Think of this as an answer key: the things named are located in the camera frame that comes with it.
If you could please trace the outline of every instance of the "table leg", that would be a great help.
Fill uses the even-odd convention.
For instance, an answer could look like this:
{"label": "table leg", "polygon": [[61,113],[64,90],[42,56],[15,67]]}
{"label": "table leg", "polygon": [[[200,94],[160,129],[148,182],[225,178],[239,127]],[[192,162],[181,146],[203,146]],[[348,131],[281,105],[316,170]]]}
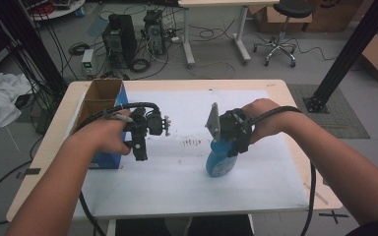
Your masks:
{"label": "table leg", "polygon": [[243,6],[241,8],[241,13],[240,13],[240,23],[238,25],[238,33],[234,33],[234,41],[235,45],[237,45],[238,50],[241,52],[241,56],[244,59],[243,64],[247,65],[247,62],[251,61],[251,57],[248,54],[247,50],[245,49],[244,43],[241,40],[241,36],[244,32],[244,24],[245,24],[245,19],[247,17],[247,10],[248,6]]}
{"label": "table leg", "polygon": [[189,19],[188,19],[189,8],[184,9],[184,36],[183,36],[183,49],[185,50],[186,60],[188,63],[188,68],[195,66],[195,59],[193,58],[192,48],[189,43]]}

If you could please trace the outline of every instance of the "stool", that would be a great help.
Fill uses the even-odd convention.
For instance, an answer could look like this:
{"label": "stool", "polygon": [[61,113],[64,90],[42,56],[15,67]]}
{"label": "stool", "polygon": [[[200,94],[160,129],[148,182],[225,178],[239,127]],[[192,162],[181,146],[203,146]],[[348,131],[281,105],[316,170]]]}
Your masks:
{"label": "stool", "polygon": [[[292,55],[294,50],[296,49],[295,44],[291,43],[282,43],[284,40],[284,34],[286,32],[287,24],[290,18],[306,18],[311,15],[313,9],[311,4],[305,2],[304,0],[281,0],[278,4],[274,4],[274,8],[277,12],[281,13],[282,15],[286,16],[286,21],[283,24],[282,31],[279,33],[279,38],[271,37],[269,42],[265,43],[254,43],[254,52],[257,51],[257,46],[269,46],[272,47],[272,50],[266,57],[265,66],[269,66],[270,57],[273,55],[274,52],[277,50],[282,51],[288,57],[290,57],[290,67],[296,66],[296,61],[294,56]],[[290,47],[291,50],[288,52],[285,47]]]}

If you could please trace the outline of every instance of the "black pole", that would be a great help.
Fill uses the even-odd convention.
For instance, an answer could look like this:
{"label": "black pole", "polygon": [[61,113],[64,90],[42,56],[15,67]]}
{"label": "black pole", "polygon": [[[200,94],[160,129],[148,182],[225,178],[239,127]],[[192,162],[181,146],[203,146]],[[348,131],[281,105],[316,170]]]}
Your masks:
{"label": "black pole", "polygon": [[310,98],[305,99],[308,112],[318,113],[325,107],[330,96],[351,68],[352,63],[360,56],[377,31],[378,1],[374,1],[348,39],[346,46],[325,76],[321,85],[318,86]]}

